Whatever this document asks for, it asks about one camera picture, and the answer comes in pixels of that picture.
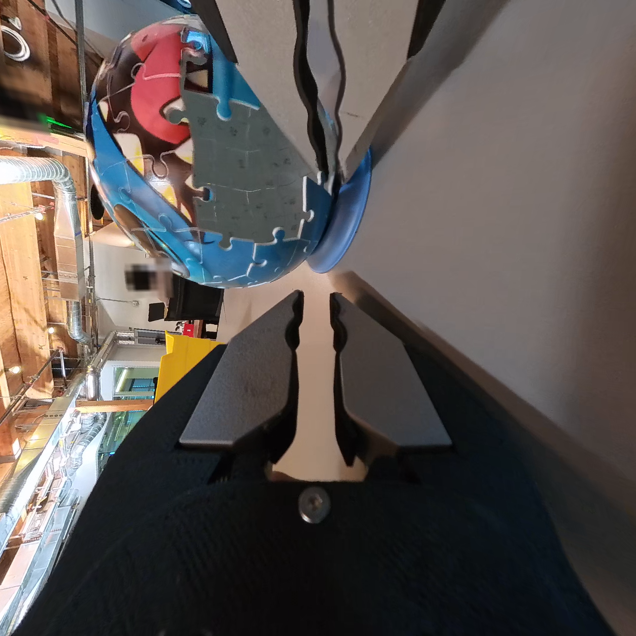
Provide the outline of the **yellow plastic bin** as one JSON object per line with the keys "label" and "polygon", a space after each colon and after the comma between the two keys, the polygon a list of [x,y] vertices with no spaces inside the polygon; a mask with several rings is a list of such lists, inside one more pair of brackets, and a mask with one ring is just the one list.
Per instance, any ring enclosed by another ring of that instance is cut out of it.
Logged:
{"label": "yellow plastic bin", "polygon": [[165,332],[166,354],[160,360],[154,402],[177,384],[215,348],[222,345],[214,340],[173,335]]}

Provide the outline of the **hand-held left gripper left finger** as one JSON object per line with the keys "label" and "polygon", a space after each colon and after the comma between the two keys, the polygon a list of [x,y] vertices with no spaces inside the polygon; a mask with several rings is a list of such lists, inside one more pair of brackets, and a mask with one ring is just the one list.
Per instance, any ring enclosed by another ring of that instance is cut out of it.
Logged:
{"label": "hand-held left gripper left finger", "polygon": [[229,341],[181,434],[183,447],[282,458],[296,434],[303,309],[304,293],[295,290]]}

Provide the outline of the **white puzzle piece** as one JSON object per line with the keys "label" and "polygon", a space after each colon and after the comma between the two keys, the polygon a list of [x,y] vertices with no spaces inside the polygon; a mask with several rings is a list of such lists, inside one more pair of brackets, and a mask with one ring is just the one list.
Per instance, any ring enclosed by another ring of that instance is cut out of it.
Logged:
{"label": "white puzzle piece", "polygon": [[302,211],[304,221],[313,227],[325,225],[331,215],[333,198],[322,184],[310,176],[303,177]]}

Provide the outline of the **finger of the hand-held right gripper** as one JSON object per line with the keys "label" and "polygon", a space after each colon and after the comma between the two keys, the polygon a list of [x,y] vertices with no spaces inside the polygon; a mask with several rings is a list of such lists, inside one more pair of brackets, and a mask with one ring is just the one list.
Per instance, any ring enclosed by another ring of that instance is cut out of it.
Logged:
{"label": "finger of the hand-held right gripper", "polygon": [[407,63],[418,1],[327,1],[327,52],[335,73],[322,104],[337,133],[341,177],[371,145],[382,102]]}
{"label": "finger of the hand-held right gripper", "polygon": [[314,172],[332,172],[308,63],[309,1],[217,1],[238,69]]}

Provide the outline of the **silver ventilation duct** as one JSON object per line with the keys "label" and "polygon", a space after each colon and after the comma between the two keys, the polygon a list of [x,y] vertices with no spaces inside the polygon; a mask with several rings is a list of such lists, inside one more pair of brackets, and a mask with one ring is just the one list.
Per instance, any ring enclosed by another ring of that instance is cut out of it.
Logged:
{"label": "silver ventilation duct", "polygon": [[1,157],[1,184],[50,181],[54,190],[55,261],[60,297],[67,305],[67,330],[75,342],[92,346],[84,330],[82,301],[86,296],[84,244],[75,182],[68,168],[51,158]]}

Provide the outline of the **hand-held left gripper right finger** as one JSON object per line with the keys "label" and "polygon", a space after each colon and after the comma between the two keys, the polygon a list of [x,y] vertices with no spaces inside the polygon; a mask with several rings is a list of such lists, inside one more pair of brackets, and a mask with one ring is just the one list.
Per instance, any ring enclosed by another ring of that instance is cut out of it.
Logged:
{"label": "hand-held left gripper right finger", "polygon": [[452,440],[402,341],[342,294],[330,295],[338,448],[347,466],[435,452]]}

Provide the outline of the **blue ball stand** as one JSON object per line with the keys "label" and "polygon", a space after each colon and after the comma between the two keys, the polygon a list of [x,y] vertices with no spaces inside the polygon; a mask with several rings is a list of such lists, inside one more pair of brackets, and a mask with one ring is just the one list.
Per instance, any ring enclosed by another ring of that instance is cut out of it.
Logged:
{"label": "blue ball stand", "polygon": [[317,274],[330,272],[343,259],[361,224],[371,187],[372,150],[369,148],[352,177],[343,184],[331,208],[330,222],[308,257]]}

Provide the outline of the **blue puzzle ball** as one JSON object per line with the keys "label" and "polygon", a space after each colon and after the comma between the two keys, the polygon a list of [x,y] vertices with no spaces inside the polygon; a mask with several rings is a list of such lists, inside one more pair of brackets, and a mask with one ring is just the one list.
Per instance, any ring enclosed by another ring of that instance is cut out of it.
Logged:
{"label": "blue puzzle ball", "polygon": [[329,191],[202,21],[133,31],[103,61],[84,124],[91,177],[115,224],[181,279],[260,286],[305,262],[325,225],[303,177]]}

